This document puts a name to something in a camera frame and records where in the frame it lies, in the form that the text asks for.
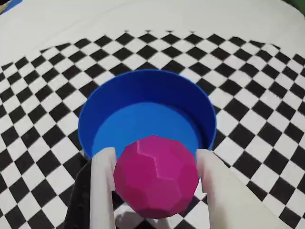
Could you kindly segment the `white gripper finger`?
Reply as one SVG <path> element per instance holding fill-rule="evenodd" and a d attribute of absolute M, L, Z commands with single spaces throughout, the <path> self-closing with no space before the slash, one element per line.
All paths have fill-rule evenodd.
<path fill-rule="evenodd" d="M 286 228 L 212 151 L 197 149 L 196 164 L 212 229 Z"/>
<path fill-rule="evenodd" d="M 104 148 L 91 160 L 91 229 L 116 228 L 112 203 L 112 191 L 115 190 L 113 172 L 116 161 L 113 147 Z"/>

